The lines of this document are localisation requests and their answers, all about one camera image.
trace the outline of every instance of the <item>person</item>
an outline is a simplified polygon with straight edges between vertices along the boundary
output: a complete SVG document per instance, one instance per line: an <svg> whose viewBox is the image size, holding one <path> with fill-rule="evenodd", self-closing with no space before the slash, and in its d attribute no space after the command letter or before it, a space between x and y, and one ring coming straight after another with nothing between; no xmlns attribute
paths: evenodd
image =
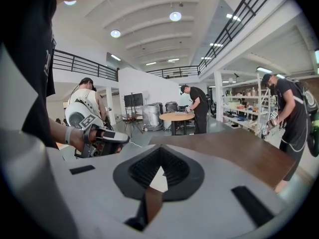
<svg viewBox="0 0 319 239"><path fill-rule="evenodd" d="M286 123L279 149L295 160L294 166L275 188L279 193L287 186L298 167L307 142L309 120L305 106L296 101L303 100L303 97L293 82L265 74L262 85L267 86L272 92L277 90L278 117L275 122L277 125Z"/></svg>
<svg viewBox="0 0 319 239"><path fill-rule="evenodd" d="M2 1L2 18L7 22L1 26L1 33L5 34L0 39L0 47L2 51L6 50L2 54L9 55L10 60L38 94L22 131L35 135L47 147L57 148L56 142L66 142L69 127L50 119L46 109L46 97L55 94L52 18L57 4L74 0L15 0L14 6L6 6ZM95 134L96 131L90 132L90 141L95 141ZM68 143L82 151L83 132L73 129Z"/></svg>
<svg viewBox="0 0 319 239"><path fill-rule="evenodd" d="M107 112L103 100L101 95L94 91L94 89L93 80L91 78L86 77L82 79L79 83L79 89L71 95L68 104L75 102L77 98L86 98L91 103L94 114L105 121Z"/></svg>
<svg viewBox="0 0 319 239"><path fill-rule="evenodd" d="M194 134L206 133L208 103L205 93L197 87L190 87L188 85L183 85L180 90L182 93L189 94L193 101L190 110L195 113Z"/></svg>

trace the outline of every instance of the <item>black t-shirt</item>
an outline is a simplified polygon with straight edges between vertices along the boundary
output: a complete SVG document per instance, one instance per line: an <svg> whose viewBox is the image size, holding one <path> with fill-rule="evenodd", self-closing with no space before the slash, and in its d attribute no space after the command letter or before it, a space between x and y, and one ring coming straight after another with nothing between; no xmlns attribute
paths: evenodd
<svg viewBox="0 0 319 239"><path fill-rule="evenodd" d="M284 93L287 90L292 90L293 95L295 97L303 99L302 95L298 91L295 84L291 81L288 81L286 79L279 79L277 83L277 95L278 95L278 110L282 111L286 105L286 101L284 99ZM287 121L287 129L303 129L304 125L306 124L307 120L307 113L305 111L305 106L297 101L295 101L296 106L293 109L292 113L286 118Z"/></svg>
<svg viewBox="0 0 319 239"><path fill-rule="evenodd" d="M38 93L22 131L37 136L47 147L51 137L46 97L55 94L52 75L54 39L52 17L56 0L14 0L4 6L3 43L15 65Z"/></svg>
<svg viewBox="0 0 319 239"><path fill-rule="evenodd" d="M206 113L208 111L208 104L206 100L206 94L203 90L197 88L197 87L190 87L189 92L190 98L195 102L197 98L200 99L199 105L194 109L196 113L203 112Z"/></svg>

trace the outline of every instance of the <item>round table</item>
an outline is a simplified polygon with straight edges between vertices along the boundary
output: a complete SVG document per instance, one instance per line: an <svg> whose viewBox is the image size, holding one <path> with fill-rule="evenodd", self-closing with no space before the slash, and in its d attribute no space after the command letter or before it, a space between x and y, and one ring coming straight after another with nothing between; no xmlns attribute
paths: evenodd
<svg viewBox="0 0 319 239"><path fill-rule="evenodd" d="M186 121L194 118L194 113L188 113L186 115L177 115L175 113L167 113L159 116L161 120L171 121L171 135L175 134L175 121L184 121L184 134L186 134Z"/></svg>

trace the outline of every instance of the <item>white tank top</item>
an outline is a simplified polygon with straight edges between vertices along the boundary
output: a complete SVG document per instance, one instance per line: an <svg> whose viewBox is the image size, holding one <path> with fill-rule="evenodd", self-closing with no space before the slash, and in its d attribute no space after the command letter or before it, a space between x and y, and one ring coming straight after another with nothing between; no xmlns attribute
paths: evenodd
<svg viewBox="0 0 319 239"><path fill-rule="evenodd" d="M95 115L99 116L99 117L101 116L100 110L99 110L99 105L95 99L95 91L89 90L89 89L79 89L72 94L68 103L69 104L74 103L77 98L86 98L87 100L89 100L89 102L92 104Z"/></svg>

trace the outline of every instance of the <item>metal railing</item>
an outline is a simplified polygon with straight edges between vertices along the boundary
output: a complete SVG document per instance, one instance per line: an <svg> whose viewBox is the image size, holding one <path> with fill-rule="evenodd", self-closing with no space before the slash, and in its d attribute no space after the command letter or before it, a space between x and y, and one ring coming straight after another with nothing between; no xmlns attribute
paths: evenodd
<svg viewBox="0 0 319 239"><path fill-rule="evenodd" d="M238 7L218 35L204 59L200 62L199 73L202 72L217 55L236 37L244 26L254 17L267 0L241 0Z"/></svg>
<svg viewBox="0 0 319 239"><path fill-rule="evenodd" d="M199 68L198 66L180 66L180 67L171 67L166 69L148 71L147 73L154 74L156 76L160 76L165 79L170 79L170 78L179 78L179 77L188 77L192 75L198 75Z"/></svg>
<svg viewBox="0 0 319 239"><path fill-rule="evenodd" d="M85 75L119 81L117 70L61 50L54 50L53 69L83 73Z"/></svg>
<svg viewBox="0 0 319 239"><path fill-rule="evenodd" d="M228 20L220 32L213 46L210 47L198 66L183 66L149 71L163 78L187 77L188 75L199 75L217 55L236 37L244 26L254 17L267 0L241 0L232 17Z"/></svg>

